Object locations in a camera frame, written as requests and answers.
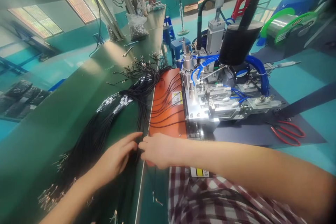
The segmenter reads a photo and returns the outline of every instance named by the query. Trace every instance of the forearm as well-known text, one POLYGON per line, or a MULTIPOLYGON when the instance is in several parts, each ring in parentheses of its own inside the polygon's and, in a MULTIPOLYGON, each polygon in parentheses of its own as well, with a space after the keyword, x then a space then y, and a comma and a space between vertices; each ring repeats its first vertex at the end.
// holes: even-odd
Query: forearm
POLYGON ((248 190, 321 220, 333 204, 335 178, 301 159, 269 148, 229 142, 180 142, 175 162, 219 174, 248 190))
POLYGON ((85 174, 76 181, 40 224, 69 224, 74 222, 95 190, 95 183, 93 183, 90 174, 85 174))

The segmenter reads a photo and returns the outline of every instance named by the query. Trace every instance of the black hose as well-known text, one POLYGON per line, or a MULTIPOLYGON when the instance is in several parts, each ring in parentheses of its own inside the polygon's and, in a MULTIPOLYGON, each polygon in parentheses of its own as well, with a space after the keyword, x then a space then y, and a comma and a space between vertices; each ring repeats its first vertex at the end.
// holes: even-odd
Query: black hose
POLYGON ((250 0, 243 17, 241 18, 238 30, 243 31, 250 26, 259 1, 260 0, 250 0))
MULTIPOLYGON (((199 10, 198 10, 198 18, 197 18, 197 44, 196 44, 196 49, 200 50, 202 48, 202 12, 204 9, 204 6, 207 2, 212 2, 213 4, 215 4, 215 0, 204 0, 203 3, 201 4, 199 10)), ((224 21, 226 20, 223 12, 220 10, 220 15, 222 16, 222 18, 224 19, 224 21)))

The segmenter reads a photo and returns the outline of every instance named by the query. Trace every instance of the yellow label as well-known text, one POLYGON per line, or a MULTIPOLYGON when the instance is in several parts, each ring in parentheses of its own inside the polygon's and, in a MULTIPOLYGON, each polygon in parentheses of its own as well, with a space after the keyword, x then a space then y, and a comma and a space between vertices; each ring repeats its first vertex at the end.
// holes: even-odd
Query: yellow label
POLYGON ((203 170, 200 168, 196 168, 196 174, 197 176, 203 176, 203 170))

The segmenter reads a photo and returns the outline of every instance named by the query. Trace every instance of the plastic bag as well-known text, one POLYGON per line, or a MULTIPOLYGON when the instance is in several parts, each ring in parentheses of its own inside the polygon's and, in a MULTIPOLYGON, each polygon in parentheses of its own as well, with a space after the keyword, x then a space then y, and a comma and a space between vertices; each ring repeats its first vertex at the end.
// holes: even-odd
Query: plastic bag
POLYGON ((128 19, 129 32, 131 34, 131 41, 143 40, 149 33, 144 27, 144 23, 147 21, 146 17, 141 17, 133 14, 126 13, 128 19))
POLYGON ((5 93, 6 96, 13 98, 21 98, 23 94, 32 87, 32 83, 20 80, 18 83, 14 84, 13 87, 5 93))
POLYGON ((24 109, 26 106, 26 101, 24 99, 21 99, 17 102, 15 102, 5 113, 4 115, 6 117, 16 118, 24 109))
POLYGON ((13 104, 15 103, 15 98, 8 96, 0 97, 0 114, 5 113, 13 104))
POLYGON ((33 86, 24 93, 21 99, 26 98, 26 103, 30 103, 32 100, 35 99, 36 96, 38 96, 40 92, 41 92, 40 88, 33 86))
POLYGON ((50 95, 50 92, 41 90, 41 92, 34 98, 34 100, 31 101, 31 104, 37 106, 41 102, 43 102, 43 100, 47 98, 49 95, 50 95))
POLYGON ((138 5, 137 10, 141 10, 142 16, 148 16, 146 3, 141 0, 138 0, 138 1, 140 2, 141 9, 139 9, 139 5, 138 5))
POLYGON ((25 118, 30 112, 32 112, 36 108, 35 105, 26 104, 22 112, 16 117, 17 119, 25 118))
POLYGON ((106 25, 106 29, 107 29, 107 32, 108 32, 108 36, 110 37, 110 40, 111 41, 116 41, 117 40, 117 36, 114 34, 111 26, 108 24, 106 25))

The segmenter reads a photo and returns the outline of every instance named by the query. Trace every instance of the checkered fabric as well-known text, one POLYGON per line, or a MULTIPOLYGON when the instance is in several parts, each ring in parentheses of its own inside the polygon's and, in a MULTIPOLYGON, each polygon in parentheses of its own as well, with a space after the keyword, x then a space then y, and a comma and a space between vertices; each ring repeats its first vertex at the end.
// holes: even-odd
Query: checkered fabric
POLYGON ((288 205, 247 192, 217 175, 191 177, 187 167, 169 170, 169 223, 306 223, 288 205))

